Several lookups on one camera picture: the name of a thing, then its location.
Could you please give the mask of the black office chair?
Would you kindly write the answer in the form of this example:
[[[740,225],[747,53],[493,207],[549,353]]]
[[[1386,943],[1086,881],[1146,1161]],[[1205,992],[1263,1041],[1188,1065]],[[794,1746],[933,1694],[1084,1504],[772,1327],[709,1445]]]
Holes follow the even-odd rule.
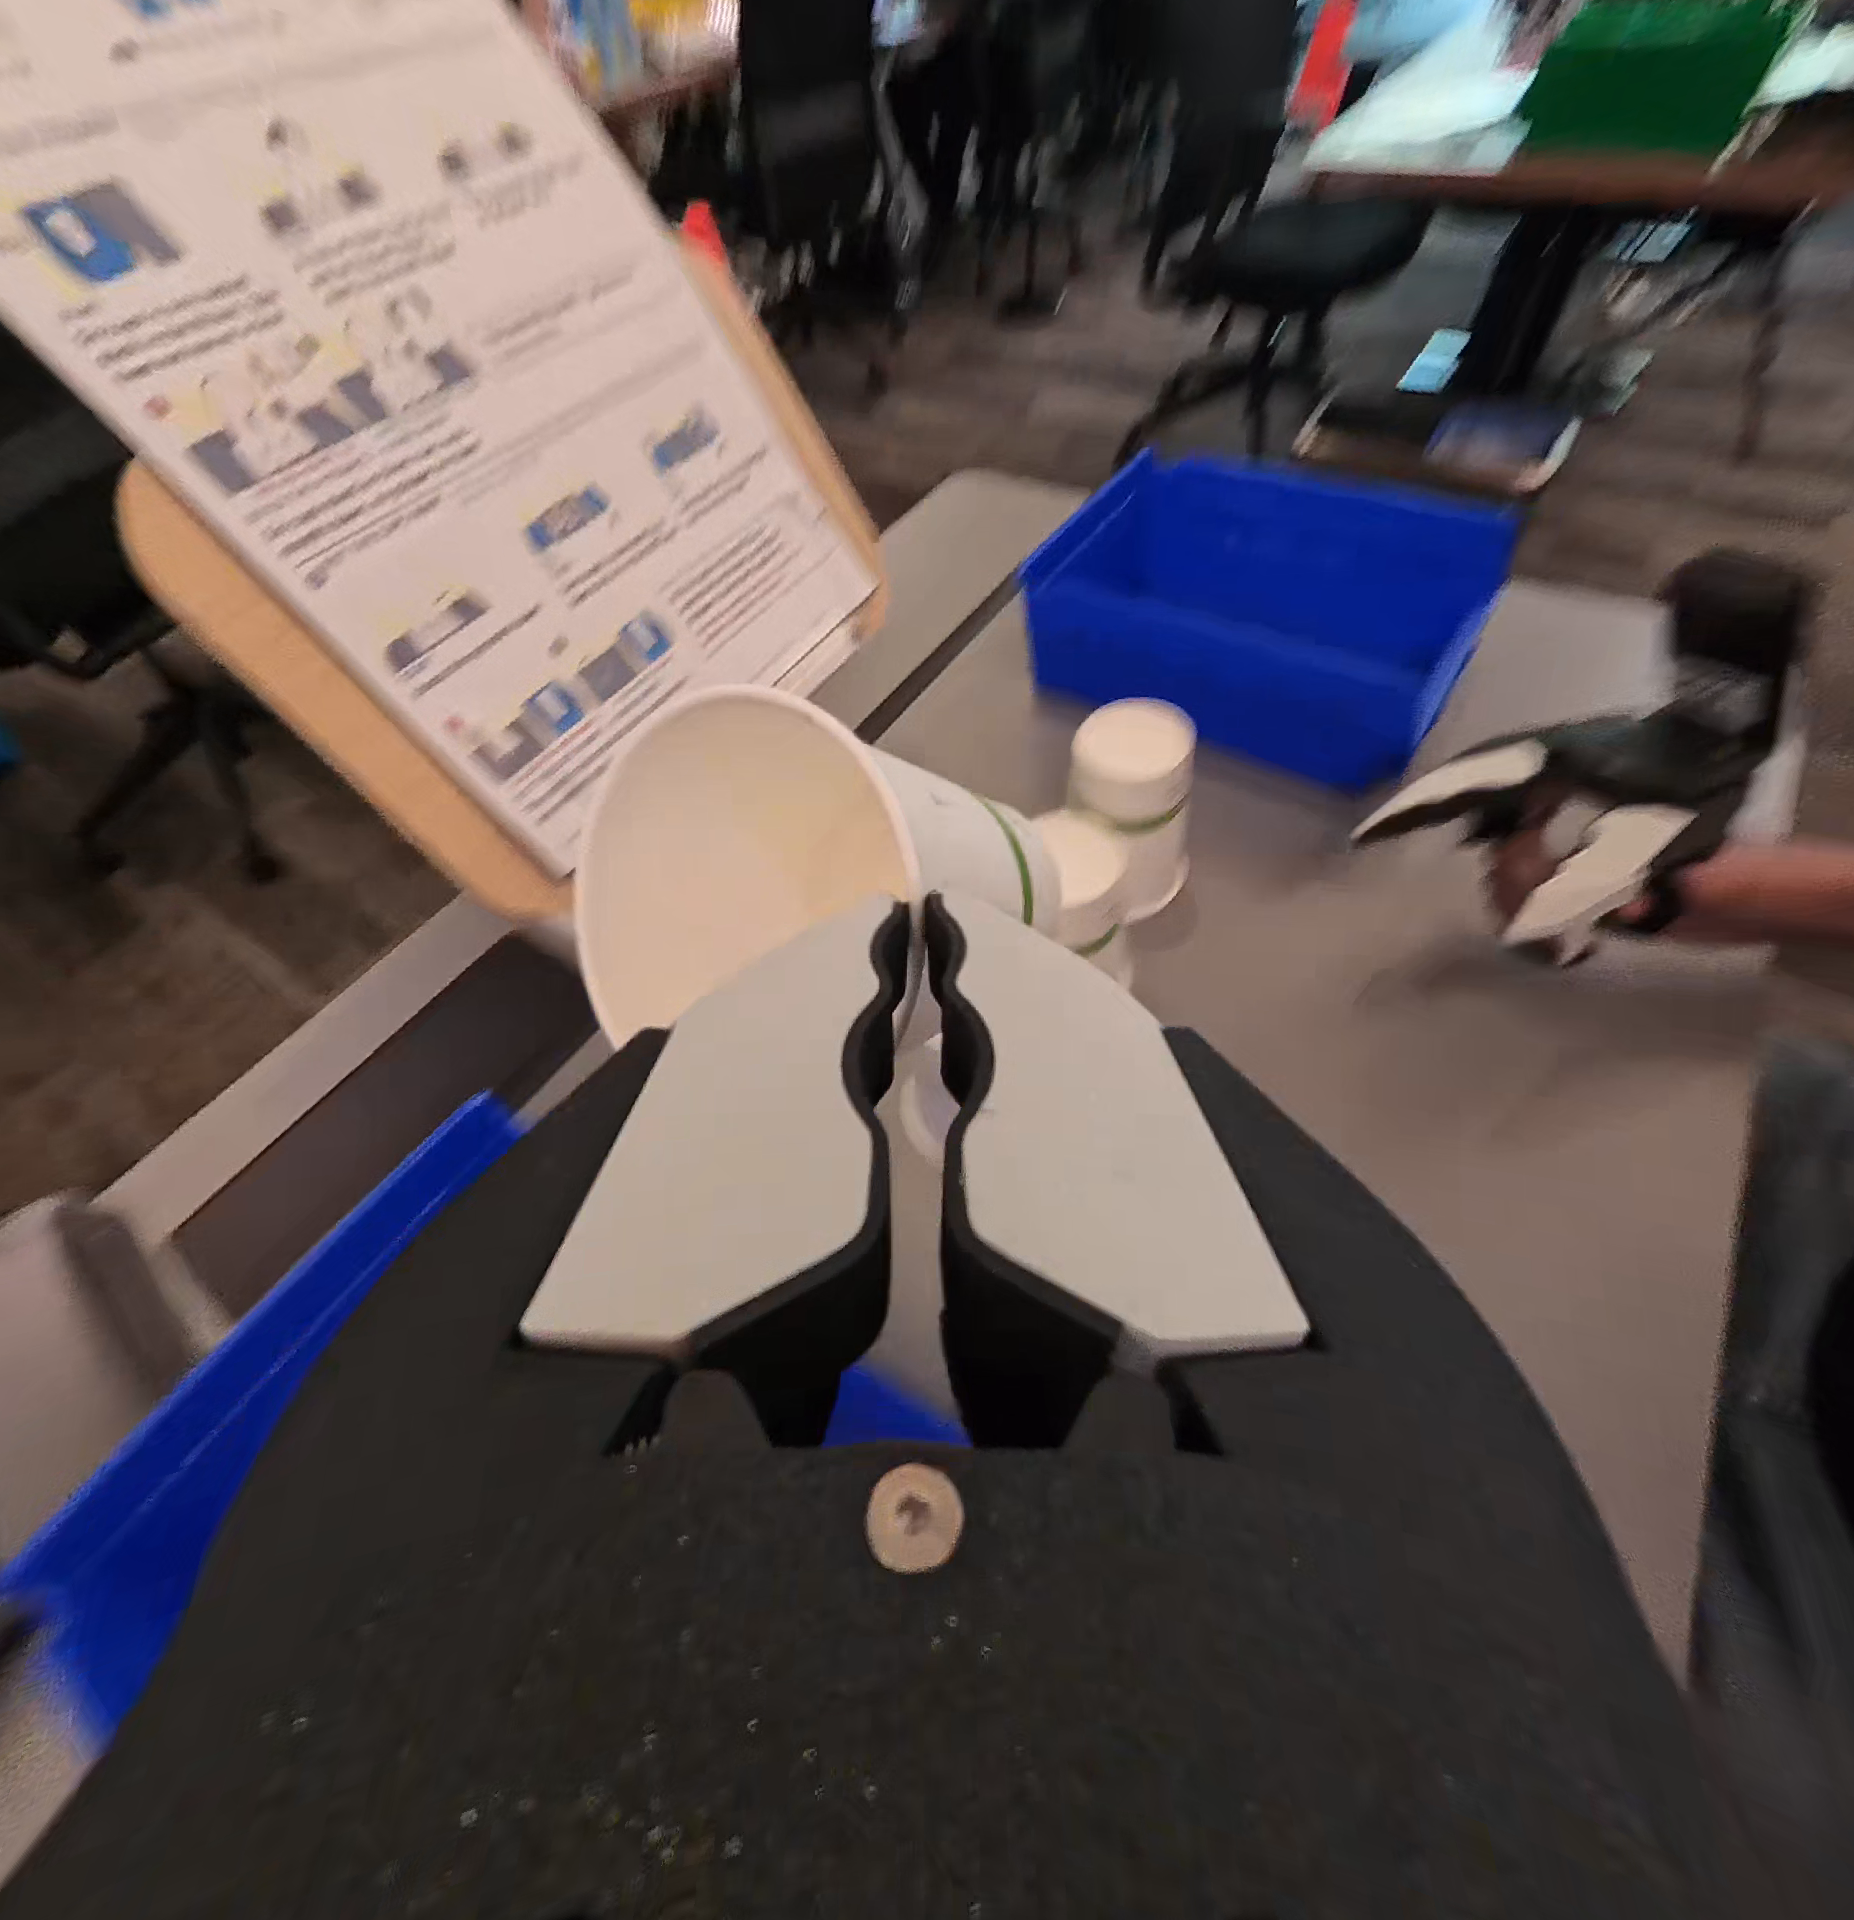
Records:
[[[1210,213],[1190,246],[1152,246],[1142,300],[1217,310],[1203,355],[1181,362],[1122,437],[1127,466],[1157,433],[1225,394],[1245,400],[1248,453],[1266,451],[1280,385],[1312,401],[1327,393],[1330,310],[1386,287],[1419,253],[1437,207],[1394,199],[1257,202],[1220,223]]]

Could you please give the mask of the green box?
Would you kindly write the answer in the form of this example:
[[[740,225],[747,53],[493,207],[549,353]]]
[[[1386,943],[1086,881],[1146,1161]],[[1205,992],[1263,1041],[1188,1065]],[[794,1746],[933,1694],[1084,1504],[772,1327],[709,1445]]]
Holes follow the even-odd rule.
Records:
[[[1799,35],[1803,5],[1584,5],[1516,107],[1526,153],[1718,158]]]

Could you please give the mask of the brown wooden table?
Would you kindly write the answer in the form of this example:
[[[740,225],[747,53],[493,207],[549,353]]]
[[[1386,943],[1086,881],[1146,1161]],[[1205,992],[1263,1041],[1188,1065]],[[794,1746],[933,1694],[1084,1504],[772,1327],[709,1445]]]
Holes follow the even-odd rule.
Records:
[[[1402,168],[1377,160],[1329,168],[1312,158],[1303,180],[1309,200],[1373,199],[1515,217],[1515,232],[1467,321],[1467,345],[1445,398],[1527,394],[1586,260],[1624,223],[1700,213],[1753,238],[1771,262],[1759,287],[1732,444],[1744,463],[1759,451],[1764,433],[1785,262],[1808,219],[1854,200],[1854,131],[1794,127],[1773,135],[1750,157],[1719,163],[1611,149],[1516,154],[1494,172],[1463,172],[1435,158],[1411,158]]]

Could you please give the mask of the wooden display board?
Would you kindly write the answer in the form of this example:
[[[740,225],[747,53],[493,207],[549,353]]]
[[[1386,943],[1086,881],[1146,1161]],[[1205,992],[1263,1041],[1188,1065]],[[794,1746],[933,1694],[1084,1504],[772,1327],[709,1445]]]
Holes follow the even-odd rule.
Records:
[[[880,539],[865,503],[747,291],[696,227],[674,230],[683,273],[781,428],[824,515],[860,558],[872,588],[781,686],[817,690],[880,631],[892,604]],[[115,491],[124,553],[154,604],[217,666],[310,745],[429,864],[483,911],[571,948],[574,884],[549,875],[456,786],[431,752],[343,665],[175,490],[132,458]]]

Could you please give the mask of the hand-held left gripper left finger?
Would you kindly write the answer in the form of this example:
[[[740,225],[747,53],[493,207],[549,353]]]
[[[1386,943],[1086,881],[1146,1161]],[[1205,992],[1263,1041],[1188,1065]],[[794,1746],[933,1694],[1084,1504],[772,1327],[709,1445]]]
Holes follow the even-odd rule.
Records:
[[[867,896],[667,1030],[518,1322],[521,1344],[722,1372],[768,1438],[817,1447],[892,1297],[877,1107],[914,918]]]

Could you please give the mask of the white paper cup green band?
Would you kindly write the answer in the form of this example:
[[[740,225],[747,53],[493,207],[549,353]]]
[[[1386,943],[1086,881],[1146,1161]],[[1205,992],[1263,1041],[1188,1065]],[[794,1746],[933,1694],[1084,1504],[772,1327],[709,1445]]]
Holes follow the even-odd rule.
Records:
[[[1065,804],[1122,842],[1129,925],[1159,916],[1185,884],[1197,744],[1191,718],[1157,700],[1095,709],[1073,734]]]
[[[1123,836],[1073,807],[1040,814],[1032,827],[1058,878],[1054,940],[1133,991]]]
[[[770,951],[869,899],[921,933],[930,893],[1052,938],[1060,875],[1032,820],[864,744],[770,686],[688,694],[615,751],[571,875],[599,1028],[674,1023]]]

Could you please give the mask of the blue plastic bin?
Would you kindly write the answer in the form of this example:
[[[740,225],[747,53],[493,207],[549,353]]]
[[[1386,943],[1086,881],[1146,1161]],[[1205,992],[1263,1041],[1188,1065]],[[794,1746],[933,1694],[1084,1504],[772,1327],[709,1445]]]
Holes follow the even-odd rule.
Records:
[[[386,1267],[523,1135],[479,1094],[359,1200],[0,1574],[95,1756],[146,1691],[241,1484],[311,1362]]]
[[[1512,507],[1143,451],[1017,571],[1035,683],[1179,705],[1207,745],[1325,789],[1392,783],[1515,571]]]

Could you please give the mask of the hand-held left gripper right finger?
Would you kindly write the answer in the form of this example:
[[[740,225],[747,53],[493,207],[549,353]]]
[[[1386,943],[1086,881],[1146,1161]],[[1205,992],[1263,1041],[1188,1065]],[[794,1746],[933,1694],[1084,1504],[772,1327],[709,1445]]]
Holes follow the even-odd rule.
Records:
[[[1185,1068],[1193,1035],[976,896],[923,906],[941,1011],[941,1340],[977,1450],[1058,1450],[1107,1375],[1312,1334]]]

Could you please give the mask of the black swivel chair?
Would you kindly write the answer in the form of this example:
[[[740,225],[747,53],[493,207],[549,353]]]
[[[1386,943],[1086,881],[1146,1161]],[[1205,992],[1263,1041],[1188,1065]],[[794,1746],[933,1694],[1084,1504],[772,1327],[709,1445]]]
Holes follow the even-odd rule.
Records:
[[[98,683],[137,665],[158,686],[135,752],[72,826],[100,875],[122,864],[113,829],[196,748],[233,820],[242,874],[285,874],[242,776],[260,701],[154,603],[116,527],[124,444],[0,321],[0,672],[41,668]]]

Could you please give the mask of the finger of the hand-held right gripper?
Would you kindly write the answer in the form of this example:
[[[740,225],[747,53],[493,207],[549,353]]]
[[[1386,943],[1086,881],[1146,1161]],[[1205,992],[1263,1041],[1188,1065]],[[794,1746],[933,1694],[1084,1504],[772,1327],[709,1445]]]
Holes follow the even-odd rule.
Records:
[[[1451,820],[1482,826],[1512,807],[1520,822],[1526,797],[1546,774],[1549,745],[1541,734],[1494,740],[1406,780],[1349,833],[1351,844],[1379,844]]]
[[[1548,852],[1546,829],[1561,818],[1516,820],[1500,852],[1536,849],[1548,871],[1509,911],[1504,948],[1575,965],[1615,911],[1642,899],[1650,878],[1693,858],[1701,814],[1675,804],[1610,805],[1584,820],[1562,853]]]

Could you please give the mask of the printed instruction sheet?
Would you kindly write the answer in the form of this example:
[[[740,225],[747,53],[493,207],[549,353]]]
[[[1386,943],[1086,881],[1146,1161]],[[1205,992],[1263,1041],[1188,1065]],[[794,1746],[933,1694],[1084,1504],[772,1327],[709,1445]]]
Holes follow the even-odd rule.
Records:
[[[0,5],[0,320],[546,875],[873,565],[507,5]]]

